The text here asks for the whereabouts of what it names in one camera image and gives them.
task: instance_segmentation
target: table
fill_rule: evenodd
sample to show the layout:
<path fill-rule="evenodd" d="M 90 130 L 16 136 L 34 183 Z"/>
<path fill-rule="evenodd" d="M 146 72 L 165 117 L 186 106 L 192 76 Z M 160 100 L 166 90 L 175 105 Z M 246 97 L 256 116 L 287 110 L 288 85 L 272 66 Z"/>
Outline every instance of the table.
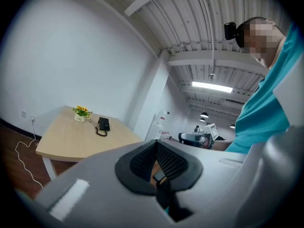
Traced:
<path fill-rule="evenodd" d="M 57 174 L 52 160 L 78 162 L 90 155 L 116 149 L 142 141 L 120 120 L 91 114 L 84 123 L 74 120 L 72 107 L 64 106 L 59 115 L 43 134 L 36 153 L 43 158 L 48 175 L 53 180 Z M 95 127 L 99 117 L 109 119 L 110 131 L 107 137 L 98 136 Z"/>

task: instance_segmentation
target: cord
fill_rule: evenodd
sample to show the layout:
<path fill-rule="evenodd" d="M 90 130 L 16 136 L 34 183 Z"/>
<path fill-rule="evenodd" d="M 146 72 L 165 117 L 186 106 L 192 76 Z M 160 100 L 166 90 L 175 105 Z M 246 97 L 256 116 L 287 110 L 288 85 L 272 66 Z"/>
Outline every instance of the cord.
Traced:
<path fill-rule="evenodd" d="M 32 121 L 32 126 L 33 126 L 33 132 L 34 132 L 34 138 L 35 138 L 35 139 L 32 140 L 32 142 L 30 142 L 28 146 L 27 146 L 24 142 L 21 142 L 21 141 L 18 142 L 18 144 L 17 144 L 17 146 L 16 146 L 16 148 L 15 148 L 15 151 L 17 152 L 17 154 L 18 154 L 18 160 L 20 160 L 20 161 L 22 162 L 24 169 L 30 173 L 30 175 L 32 176 L 33 181 L 39 183 L 39 185 L 40 185 L 40 186 L 42 187 L 42 189 L 43 189 L 43 186 L 41 185 L 41 183 L 40 183 L 39 181 L 36 181 L 36 180 L 33 178 L 32 173 L 31 173 L 28 169 L 25 168 L 25 164 L 24 164 L 24 162 L 20 159 L 19 152 L 17 151 L 18 145 L 19 145 L 20 143 L 22 143 L 22 144 L 24 144 L 25 146 L 29 147 L 29 146 L 36 140 L 36 133 L 35 133 L 35 129 L 34 129 L 34 121 Z"/>
<path fill-rule="evenodd" d="M 98 128 L 97 127 L 95 127 L 95 129 L 96 129 L 96 134 L 99 135 L 99 136 L 106 137 L 108 135 L 107 131 L 105 131 L 105 135 L 102 135 L 102 134 L 98 133 Z"/>

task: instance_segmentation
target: fluorescent light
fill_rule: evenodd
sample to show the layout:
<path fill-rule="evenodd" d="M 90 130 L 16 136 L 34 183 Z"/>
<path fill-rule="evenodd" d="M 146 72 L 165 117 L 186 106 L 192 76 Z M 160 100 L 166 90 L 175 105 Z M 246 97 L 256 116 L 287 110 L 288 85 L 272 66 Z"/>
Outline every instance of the fluorescent light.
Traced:
<path fill-rule="evenodd" d="M 214 89 L 214 90 L 219 90 L 219 91 L 224 91 L 231 93 L 232 88 L 231 87 L 226 87 L 226 86 L 219 86 L 219 85 L 213 85 L 213 84 L 207 84 L 207 83 L 201 83 L 201 82 L 192 82 L 192 86 L 194 87 L 201 87 L 201 88 L 206 88 L 206 89 Z"/>

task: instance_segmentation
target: white column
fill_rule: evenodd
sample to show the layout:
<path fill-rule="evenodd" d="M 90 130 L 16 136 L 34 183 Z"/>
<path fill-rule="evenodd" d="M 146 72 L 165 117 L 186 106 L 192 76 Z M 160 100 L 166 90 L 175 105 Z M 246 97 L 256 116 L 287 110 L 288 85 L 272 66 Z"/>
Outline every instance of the white column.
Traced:
<path fill-rule="evenodd" d="M 169 53 L 163 51 L 153 64 L 128 124 L 143 140 L 146 138 L 169 76 L 171 66 L 167 63 L 168 59 Z"/>

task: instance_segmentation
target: flower pot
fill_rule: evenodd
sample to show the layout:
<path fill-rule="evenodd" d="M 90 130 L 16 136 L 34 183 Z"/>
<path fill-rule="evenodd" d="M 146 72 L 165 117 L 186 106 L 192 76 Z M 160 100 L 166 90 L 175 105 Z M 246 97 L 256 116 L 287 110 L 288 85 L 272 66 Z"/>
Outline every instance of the flower pot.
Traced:
<path fill-rule="evenodd" d="M 75 113 L 74 120 L 77 121 L 77 122 L 80 122 L 80 123 L 84 123 L 86 118 L 85 118 L 85 116 L 80 116 L 77 113 Z"/>

